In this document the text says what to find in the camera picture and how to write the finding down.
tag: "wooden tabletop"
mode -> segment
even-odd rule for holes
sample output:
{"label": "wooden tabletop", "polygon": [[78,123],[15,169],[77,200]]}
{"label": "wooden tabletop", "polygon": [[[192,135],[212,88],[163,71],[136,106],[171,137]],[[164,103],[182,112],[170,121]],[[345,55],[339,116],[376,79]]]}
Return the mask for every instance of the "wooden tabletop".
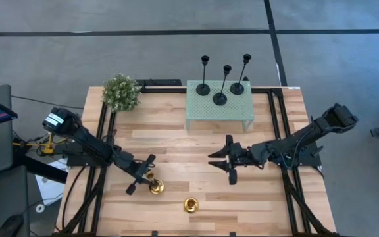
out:
{"label": "wooden tabletop", "polygon": [[[92,134],[97,130],[101,92],[100,87],[89,89],[82,116],[83,125]],[[283,92],[290,128],[295,132],[308,125],[301,90],[283,88]],[[135,159],[156,155],[153,172],[155,178],[164,182],[165,190],[154,195],[147,186],[138,185],[136,192],[129,196],[125,189],[133,179],[111,165],[107,170],[97,235],[147,236],[152,230],[159,231],[160,236],[228,236],[229,232],[236,232],[239,236],[291,235],[278,166],[266,163],[264,170],[240,167],[238,183],[231,186],[224,171],[207,164],[208,161],[222,160],[207,156],[223,147],[226,134],[232,134],[234,141],[243,147],[275,139],[266,94],[253,94],[255,120],[247,132],[243,132],[241,122],[237,121],[195,121],[187,131],[184,93],[143,93],[139,100],[141,105],[133,111],[117,114],[115,144],[134,154]],[[284,137],[277,99],[275,104]],[[65,194],[79,170],[79,167],[70,170]],[[307,204],[326,228],[336,231],[321,175],[309,167],[300,167],[299,171]],[[66,221],[81,206],[87,179],[88,168],[72,191]],[[57,219],[58,228],[61,227],[65,197]],[[193,214],[184,211],[184,200],[190,197],[199,201],[199,210]],[[296,204],[295,209],[299,230],[303,231]],[[89,210],[86,230],[91,225],[93,205]]]}

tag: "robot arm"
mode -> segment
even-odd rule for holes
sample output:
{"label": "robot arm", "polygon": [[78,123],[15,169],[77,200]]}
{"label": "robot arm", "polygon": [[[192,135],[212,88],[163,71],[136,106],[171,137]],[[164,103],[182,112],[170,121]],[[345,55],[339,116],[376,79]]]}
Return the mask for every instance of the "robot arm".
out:
{"label": "robot arm", "polygon": [[346,106],[335,104],[329,108],[321,117],[291,136],[281,139],[253,144],[247,149],[242,148],[240,143],[234,143],[231,135],[226,135],[226,145],[220,151],[209,155],[211,158],[225,158],[228,161],[210,161],[209,164],[229,172],[230,184],[236,184],[236,166],[255,165],[260,169],[267,162],[279,165],[290,163],[291,168],[299,159],[302,147],[309,145],[319,138],[331,133],[344,133],[352,129],[358,119],[352,115]]}
{"label": "robot arm", "polygon": [[87,156],[97,161],[97,164],[106,167],[113,162],[118,168],[134,177],[136,180],[126,190],[127,194],[131,195],[135,191],[137,183],[156,185],[153,180],[145,178],[145,174],[154,166],[153,162],[156,159],[154,155],[150,155],[146,161],[135,161],[131,153],[122,151],[122,148],[113,142],[104,142],[91,135],[89,130],[83,127],[80,117],[68,109],[54,107],[43,121],[43,127],[53,134],[73,139],[81,145]]}
{"label": "robot arm", "polygon": [[78,115],[68,109],[54,107],[42,125],[53,134],[79,143],[86,153],[106,166],[112,163],[111,146],[91,135],[89,130],[83,127]]}

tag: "potted plant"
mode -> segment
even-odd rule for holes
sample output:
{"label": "potted plant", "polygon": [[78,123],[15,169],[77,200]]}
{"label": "potted plant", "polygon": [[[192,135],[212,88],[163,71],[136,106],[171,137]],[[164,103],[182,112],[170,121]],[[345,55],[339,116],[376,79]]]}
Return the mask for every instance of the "potted plant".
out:
{"label": "potted plant", "polygon": [[113,111],[131,111],[140,102],[141,87],[136,80],[123,74],[116,74],[103,83],[103,101]]}

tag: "concrete floor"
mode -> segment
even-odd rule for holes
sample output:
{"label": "concrete floor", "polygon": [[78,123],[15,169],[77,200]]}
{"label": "concrete floor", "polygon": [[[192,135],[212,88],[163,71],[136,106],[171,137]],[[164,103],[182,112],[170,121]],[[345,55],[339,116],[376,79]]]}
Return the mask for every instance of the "concrete floor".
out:
{"label": "concrete floor", "polygon": [[[277,29],[379,28],[379,2],[371,0],[272,0]],[[0,0],[0,32],[268,29],[258,0]],[[379,236],[379,34],[278,36],[289,86],[301,86],[310,115],[335,102],[347,105],[360,122],[343,135],[329,135],[322,162],[326,188],[340,234]],[[89,86],[121,72],[135,78],[201,75],[200,56],[209,55],[209,79],[241,56],[253,60],[246,76],[257,86],[278,86],[269,35],[0,37],[0,84],[13,95],[83,106]],[[19,114],[14,129],[23,138],[44,133],[41,122],[52,106],[13,99]],[[29,178],[30,203],[40,199]],[[32,214],[31,229],[49,234],[59,203]]]}

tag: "green shelf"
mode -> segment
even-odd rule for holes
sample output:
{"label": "green shelf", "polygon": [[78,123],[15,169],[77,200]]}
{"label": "green shelf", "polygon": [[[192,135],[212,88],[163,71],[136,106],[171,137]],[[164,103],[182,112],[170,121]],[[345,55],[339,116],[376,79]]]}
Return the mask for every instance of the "green shelf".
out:
{"label": "green shelf", "polygon": [[246,131],[254,121],[254,106],[250,82],[241,82],[244,86],[243,94],[234,95],[230,86],[238,81],[224,83],[223,94],[228,98],[226,104],[216,105],[213,103],[213,95],[220,92],[223,81],[206,80],[210,87],[210,93],[201,96],[196,92],[202,80],[187,81],[187,106],[186,125],[190,129],[191,120],[240,120],[243,122],[243,130]]}

